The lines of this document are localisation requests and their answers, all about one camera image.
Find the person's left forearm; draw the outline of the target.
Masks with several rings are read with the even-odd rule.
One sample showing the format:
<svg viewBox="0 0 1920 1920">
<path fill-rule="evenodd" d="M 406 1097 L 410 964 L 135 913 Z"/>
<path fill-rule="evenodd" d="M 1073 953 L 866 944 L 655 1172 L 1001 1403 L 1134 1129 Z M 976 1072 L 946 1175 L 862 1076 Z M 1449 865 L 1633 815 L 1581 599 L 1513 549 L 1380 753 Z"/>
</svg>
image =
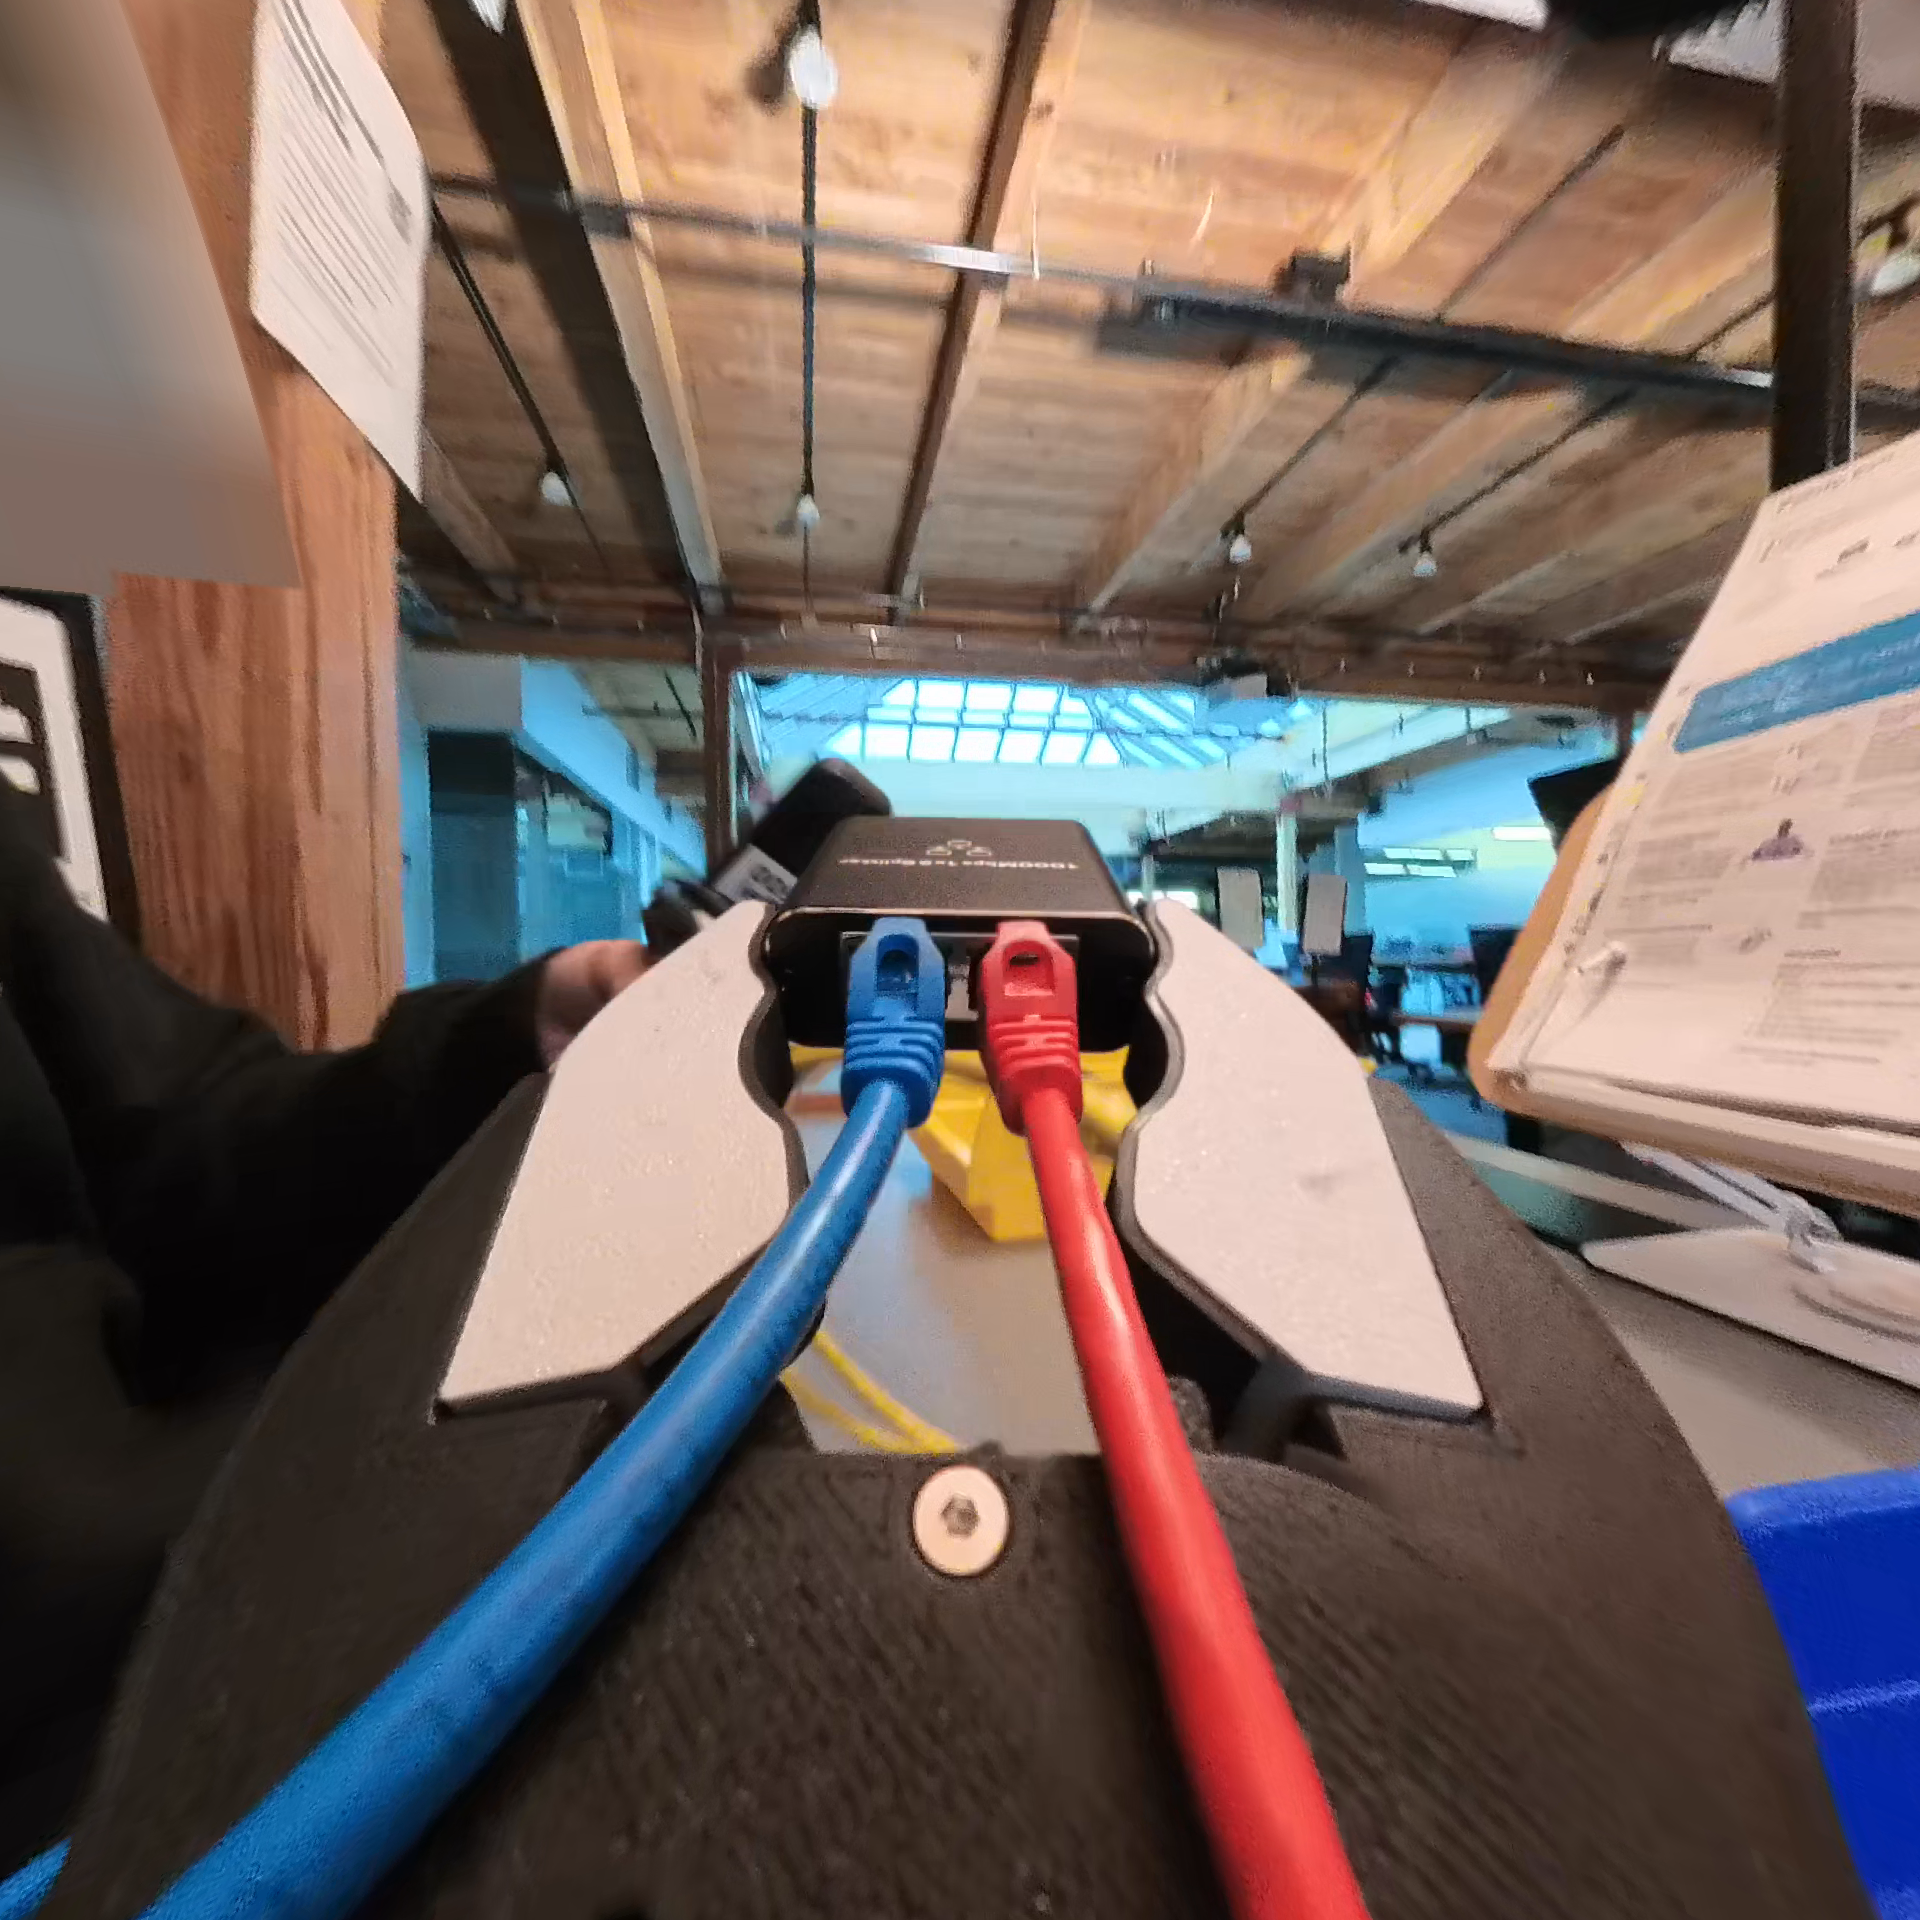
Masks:
<svg viewBox="0 0 1920 1920">
<path fill-rule="evenodd" d="M 246 1125 L 246 1224 L 276 1314 L 324 1301 L 517 1091 L 545 1068 L 553 959 L 396 999 L 372 1040 L 276 1064 Z"/>
</svg>

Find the black vertical pole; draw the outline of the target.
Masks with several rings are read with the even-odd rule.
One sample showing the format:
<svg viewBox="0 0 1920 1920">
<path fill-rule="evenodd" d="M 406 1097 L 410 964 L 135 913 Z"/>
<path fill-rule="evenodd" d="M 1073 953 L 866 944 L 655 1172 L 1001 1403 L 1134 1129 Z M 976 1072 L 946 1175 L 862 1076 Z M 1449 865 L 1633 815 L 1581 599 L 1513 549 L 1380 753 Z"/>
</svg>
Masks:
<svg viewBox="0 0 1920 1920">
<path fill-rule="evenodd" d="M 1768 489 L 1855 455 L 1858 4 L 1781 3 Z"/>
</svg>

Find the black board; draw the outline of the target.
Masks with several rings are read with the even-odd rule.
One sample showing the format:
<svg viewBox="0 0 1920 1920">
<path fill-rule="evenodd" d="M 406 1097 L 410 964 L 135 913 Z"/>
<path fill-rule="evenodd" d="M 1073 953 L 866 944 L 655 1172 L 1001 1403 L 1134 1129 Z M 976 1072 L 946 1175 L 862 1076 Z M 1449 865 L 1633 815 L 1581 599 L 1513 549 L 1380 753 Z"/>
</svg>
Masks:
<svg viewBox="0 0 1920 1920">
<path fill-rule="evenodd" d="M 1621 757 L 1590 759 L 1527 783 L 1554 852 L 1568 841 L 1581 812 L 1614 787 L 1623 765 Z"/>
</svg>

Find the yellow plastic bin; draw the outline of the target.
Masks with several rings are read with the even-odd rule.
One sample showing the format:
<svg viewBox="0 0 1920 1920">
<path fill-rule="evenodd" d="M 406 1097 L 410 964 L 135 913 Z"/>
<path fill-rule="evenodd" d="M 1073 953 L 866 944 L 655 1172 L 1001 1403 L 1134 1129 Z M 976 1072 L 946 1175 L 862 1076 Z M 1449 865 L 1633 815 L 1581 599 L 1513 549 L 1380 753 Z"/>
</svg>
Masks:
<svg viewBox="0 0 1920 1920">
<path fill-rule="evenodd" d="M 1028 1144 L 1001 1119 L 980 1056 L 941 1058 L 932 1045 L 877 1040 L 855 1047 L 848 1064 L 842 1127 L 822 1165 L 826 1199 L 800 1203 L 807 1231 L 838 1257 L 863 1232 L 904 1138 L 991 1241 L 1046 1234 Z"/>
</svg>

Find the framed black white poster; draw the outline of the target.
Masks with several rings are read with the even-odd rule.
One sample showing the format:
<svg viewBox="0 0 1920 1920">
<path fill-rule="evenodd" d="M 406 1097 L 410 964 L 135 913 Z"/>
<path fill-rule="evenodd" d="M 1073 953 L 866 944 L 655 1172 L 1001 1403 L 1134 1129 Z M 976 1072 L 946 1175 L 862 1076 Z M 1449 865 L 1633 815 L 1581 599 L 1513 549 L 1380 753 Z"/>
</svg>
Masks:
<svg viewBox="0 0 1920 1920">
<path fill-rule="evenodd" d="M 140 944 L 104 641 L 96 599 L 1 591 L 1 777 L 72 899 Z"/>
</svg>

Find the white paper notice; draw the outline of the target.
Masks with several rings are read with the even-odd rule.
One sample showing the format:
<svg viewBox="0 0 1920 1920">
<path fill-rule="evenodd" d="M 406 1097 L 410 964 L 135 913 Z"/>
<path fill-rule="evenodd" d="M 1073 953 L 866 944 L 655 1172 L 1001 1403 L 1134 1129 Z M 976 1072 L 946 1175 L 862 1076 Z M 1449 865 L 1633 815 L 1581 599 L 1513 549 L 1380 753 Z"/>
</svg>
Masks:
<svg viewBox="0 0 1920 1920">
<path fill-rule="evenodd" d="M 337 3 L 253 20 L 248 314 L 422 497 L 425 161 Z"/>
</svg>

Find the black network splitter box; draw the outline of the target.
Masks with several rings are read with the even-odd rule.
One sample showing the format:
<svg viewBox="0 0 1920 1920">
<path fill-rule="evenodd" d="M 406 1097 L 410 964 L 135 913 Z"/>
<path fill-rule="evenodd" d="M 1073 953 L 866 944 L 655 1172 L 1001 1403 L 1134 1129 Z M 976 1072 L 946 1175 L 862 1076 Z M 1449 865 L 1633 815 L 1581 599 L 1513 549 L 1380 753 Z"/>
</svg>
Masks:
<svg viewBox="0 0 1920 1920">
<path fill-rule="evenodd" d="M 944 959 L 948 1051 L 977 1051 L 976 972 L 1006 922 L 1038 922 L 1068 948 L 1084 1051 L 1130 1045 L 1158 962 L 1154 936 L 1078 824 L 848 819 L 759 944 L 793 1045 L 842 1045 L 852 955 L 884 920 L 919 922 Z"/>
</svg>

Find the metal ceiling conduit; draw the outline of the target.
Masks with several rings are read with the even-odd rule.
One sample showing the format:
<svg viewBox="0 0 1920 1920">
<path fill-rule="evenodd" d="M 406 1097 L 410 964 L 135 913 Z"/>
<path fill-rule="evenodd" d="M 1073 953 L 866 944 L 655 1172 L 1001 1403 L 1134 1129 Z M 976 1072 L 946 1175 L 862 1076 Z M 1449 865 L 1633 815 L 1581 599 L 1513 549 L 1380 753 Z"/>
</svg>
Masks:
<svg viewBox="0 0 1920 1920">
<path fill-rule="evenodd" d="M 688 234 L 743 239 L 810 257 L 822 251 L 872 257 L 976 280 L 1085 287 L 1104 295 L 1134 297 L 1144 287 L 1141 277 L 1104 272 L 1060 259 L 1044 261 L 1036 251 L 994 251 L 991 247 L 930 243 L 912 235 L 834 225 L 762 219 L 702 204 L 602 199 L 568 188 L 500 183 L 482 177 L 432 175 L 428 183 L 438 199 L 536 212 L 549 219 L 572 221 L 592 239 L 639 239 L 641 232 L 686 228 Z"/>
</svg>

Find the grey desk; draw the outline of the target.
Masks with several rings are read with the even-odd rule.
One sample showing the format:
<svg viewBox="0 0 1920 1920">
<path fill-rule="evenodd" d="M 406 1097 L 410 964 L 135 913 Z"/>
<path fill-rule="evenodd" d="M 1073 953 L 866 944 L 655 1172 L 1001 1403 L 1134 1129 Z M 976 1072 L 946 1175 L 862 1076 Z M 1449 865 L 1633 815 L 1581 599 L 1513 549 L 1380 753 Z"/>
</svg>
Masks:
<svg viewBox="0 0 1920 1920">
<path fill-rule="evenodd" d="M 1415 1089 L 1402 1072 L 1388 1083 L 1584 1290 L 1717 1492 L 1916 1465 L 1911 1391 L 1577 1257 L 1589 1240 L 1721 1226 L 1700 1193 L 1614 1144 L 1540 1135 L 1460 1089 Z M 985 1240 L 912 1144 L 831 1290 L 825 1331 L 901 1403 L 962 1442 L 1024 1456 L 1092 1450 L 1046 1248 Z"/>
</svg>

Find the wooden pillar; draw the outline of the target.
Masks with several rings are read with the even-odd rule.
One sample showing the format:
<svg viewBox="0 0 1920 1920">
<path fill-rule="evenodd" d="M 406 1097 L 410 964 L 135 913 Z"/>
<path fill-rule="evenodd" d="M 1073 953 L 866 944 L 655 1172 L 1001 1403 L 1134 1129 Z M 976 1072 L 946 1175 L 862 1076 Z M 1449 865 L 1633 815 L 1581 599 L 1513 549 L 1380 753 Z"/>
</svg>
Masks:
<svg viewBox="0 0 1920 1920">
<path fill-rule="evenodd" d="M 248 314 L 253 4 L 128 23 L 208 241 L 298 587 L 119 580 L 112 746 L 141 939 L 304 1050 L 364 1040 L 401 985 L 396 482 Z"/>
</svg>

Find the blue plastic bin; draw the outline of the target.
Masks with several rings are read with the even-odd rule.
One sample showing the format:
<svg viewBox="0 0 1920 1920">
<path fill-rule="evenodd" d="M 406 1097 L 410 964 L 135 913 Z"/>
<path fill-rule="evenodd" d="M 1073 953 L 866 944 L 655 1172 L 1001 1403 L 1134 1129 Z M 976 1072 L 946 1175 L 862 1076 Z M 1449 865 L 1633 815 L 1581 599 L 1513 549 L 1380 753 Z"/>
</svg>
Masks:
<svg viewBox="0 0 1920 1920">
<path fill-rule="evenodd" d="M 1845 1839 L 1882 1917 L 1917 1916 L 1917 1471 L 1733 1496 Z"/>
</svg>

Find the person's black hoodie torso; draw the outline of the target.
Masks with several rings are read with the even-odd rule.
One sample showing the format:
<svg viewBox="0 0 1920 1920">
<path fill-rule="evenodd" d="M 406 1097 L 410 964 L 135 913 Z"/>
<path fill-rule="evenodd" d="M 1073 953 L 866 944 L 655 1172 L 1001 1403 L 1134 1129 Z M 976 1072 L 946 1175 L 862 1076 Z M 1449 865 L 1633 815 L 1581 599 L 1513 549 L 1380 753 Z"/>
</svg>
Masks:
<svg viewBox="0 0 1920 1920">
<path fill-rule="evenodd" d="M 161 973 L 4 788 L 6 1875 L 64 1834 L 164 1564 L 316 1314 L 271 1308 L 240 1137 L 274 1066 L 345 1050 L 288 1047 Z"/>
</svg>

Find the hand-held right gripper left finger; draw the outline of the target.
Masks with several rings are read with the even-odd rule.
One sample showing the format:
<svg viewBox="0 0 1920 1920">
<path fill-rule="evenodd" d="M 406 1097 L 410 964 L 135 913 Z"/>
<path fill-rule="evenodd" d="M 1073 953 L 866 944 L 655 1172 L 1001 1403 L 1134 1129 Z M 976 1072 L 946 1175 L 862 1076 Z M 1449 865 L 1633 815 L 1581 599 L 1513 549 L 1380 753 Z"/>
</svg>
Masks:
<svg viewBox="0 0 1920 1920">
<path fill-rule="evenodd" d="M 567 1047 L 438 1383 L 447 1412 L 639 1391 L 807 1186 L 768 903 L 655 960 Z"/>
</svg>

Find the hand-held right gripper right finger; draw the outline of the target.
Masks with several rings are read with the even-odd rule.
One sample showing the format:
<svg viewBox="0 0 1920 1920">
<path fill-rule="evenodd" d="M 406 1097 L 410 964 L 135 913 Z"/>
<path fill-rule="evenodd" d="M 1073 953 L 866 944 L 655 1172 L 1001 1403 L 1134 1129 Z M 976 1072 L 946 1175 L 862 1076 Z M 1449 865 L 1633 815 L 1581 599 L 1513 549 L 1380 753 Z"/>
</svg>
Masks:
<svg viewBox="0 0 1920 1920">
<path fill-rule="evenodd" d="M 1143 927 L 1110 1207 L 1214 1440 L 1268 1461 L 1342 1455 L 1342 1420 L 1481 1440 L 1485 1391 L 1366 1072 L 1197 913 L 1154 900 Z"/>
</svg>

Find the person's left hand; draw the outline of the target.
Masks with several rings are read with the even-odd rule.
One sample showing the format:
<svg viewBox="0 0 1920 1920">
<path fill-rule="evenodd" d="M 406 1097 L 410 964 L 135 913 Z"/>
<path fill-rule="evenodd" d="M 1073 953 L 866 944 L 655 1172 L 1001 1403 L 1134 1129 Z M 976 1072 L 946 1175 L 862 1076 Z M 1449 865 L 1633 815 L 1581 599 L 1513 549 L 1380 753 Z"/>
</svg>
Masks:
<svg viewBox="0 0 1920 1920">
<path fill-rule="evenodd" d="M 551 1068 L 650 964 L 637 939 L 599 939 L 544 955 L 534 970 L 534 1043 Z"/>
</svg>

